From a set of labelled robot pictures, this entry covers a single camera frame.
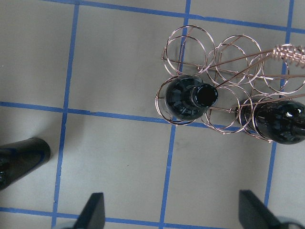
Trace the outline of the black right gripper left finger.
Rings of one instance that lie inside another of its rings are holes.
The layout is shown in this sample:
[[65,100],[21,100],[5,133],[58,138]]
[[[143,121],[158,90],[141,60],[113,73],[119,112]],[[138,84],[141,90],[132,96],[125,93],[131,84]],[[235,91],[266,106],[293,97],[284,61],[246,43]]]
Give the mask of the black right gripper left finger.
[[105,206],[103,193],[92,193],[81,214],[74,223],[63,223],[60,229],[103,229]]

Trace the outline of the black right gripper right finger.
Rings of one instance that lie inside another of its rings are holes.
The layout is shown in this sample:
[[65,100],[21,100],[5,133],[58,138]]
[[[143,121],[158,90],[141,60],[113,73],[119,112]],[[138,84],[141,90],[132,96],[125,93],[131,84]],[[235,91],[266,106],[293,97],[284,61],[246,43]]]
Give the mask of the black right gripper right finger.
[[291,220],[281,221],[251,191],[239,191],[239,222],[244,229],[303,229]]

